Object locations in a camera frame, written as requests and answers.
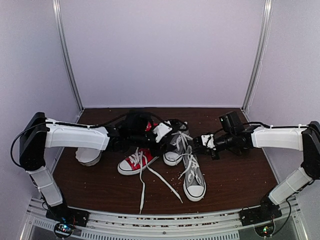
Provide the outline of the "grey sneaker with laces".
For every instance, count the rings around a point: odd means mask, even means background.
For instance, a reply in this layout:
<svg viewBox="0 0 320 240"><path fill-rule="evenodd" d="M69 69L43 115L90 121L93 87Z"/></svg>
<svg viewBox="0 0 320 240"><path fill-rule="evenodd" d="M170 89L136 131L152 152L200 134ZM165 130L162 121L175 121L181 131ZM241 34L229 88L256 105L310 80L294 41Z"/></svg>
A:
<svg viewBox="0 0 320 240"><path fill-rule="evenodd" d="M163 161L168 166L176 166L183 158L183 154L188 148L189 142L193 140L190 136L188 123L180 124L182 130L171 134L170 149L163 154Z"/></svg>

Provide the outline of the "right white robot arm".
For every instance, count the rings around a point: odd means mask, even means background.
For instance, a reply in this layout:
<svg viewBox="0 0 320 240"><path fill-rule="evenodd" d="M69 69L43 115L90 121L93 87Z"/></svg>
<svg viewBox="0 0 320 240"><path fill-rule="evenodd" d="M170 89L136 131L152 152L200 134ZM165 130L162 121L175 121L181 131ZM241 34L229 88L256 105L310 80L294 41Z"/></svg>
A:
<svg viewBox="0 0 320 240"><path fill-rule="evenodd" d="M303 153L303 161L284 181L273 188L260 202L256 210L259 220L268 220L279 205L298 193L309 183L320 178L320 124L273 126L262 122L241 122L235 111L219 117L222 135L206 133L194 139L195 149L219 159L219 152L230 149L280 148Z"/></svg>

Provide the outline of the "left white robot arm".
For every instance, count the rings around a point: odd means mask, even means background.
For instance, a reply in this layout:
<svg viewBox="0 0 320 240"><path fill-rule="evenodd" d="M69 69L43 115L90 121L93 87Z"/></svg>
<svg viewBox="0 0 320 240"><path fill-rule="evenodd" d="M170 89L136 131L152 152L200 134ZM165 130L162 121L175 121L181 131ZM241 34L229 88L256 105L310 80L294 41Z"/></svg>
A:
<svg viewBox="0 0 320 240"><path fill-rule="evenodd" d="M168 120L154 125L154 117L151 112L131 111L118 116L116 125L110 121L86 125L57 121L37 112L14 139L19 142L19 161L15 165L34 180L53 215L67 222L72 218L72 211L46 167L45 150L78 148L91 160L97 159L103 151L125 152L131 147L147 148L156 155L164 151L174 126Z"/></svg>

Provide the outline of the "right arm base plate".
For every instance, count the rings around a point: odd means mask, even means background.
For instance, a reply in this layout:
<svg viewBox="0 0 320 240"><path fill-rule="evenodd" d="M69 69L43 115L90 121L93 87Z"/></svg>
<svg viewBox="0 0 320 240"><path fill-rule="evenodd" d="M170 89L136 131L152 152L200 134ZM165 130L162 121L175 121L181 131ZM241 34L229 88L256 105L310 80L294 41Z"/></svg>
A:
<svg viewBox="0 0 320 240"><path fill-rule="evenodd" d="M245 207L239 212L242 226L271 221L272 219L279 218L281 216L282 212L278 206L267 207L265 205L261 205L253 208Z"/></svg>

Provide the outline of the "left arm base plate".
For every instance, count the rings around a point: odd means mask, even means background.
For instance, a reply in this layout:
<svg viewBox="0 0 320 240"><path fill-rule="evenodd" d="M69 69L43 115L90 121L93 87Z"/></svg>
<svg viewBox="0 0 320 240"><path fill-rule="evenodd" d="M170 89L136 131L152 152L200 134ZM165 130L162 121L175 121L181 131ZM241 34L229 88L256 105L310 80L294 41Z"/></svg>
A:
<svg viewBox="0 0 320 240"><path fill-rule="evenodd" d="M86 227L90 213L85 210L67 208L65 210L47 210L45 217L77 227Z"/></svg>

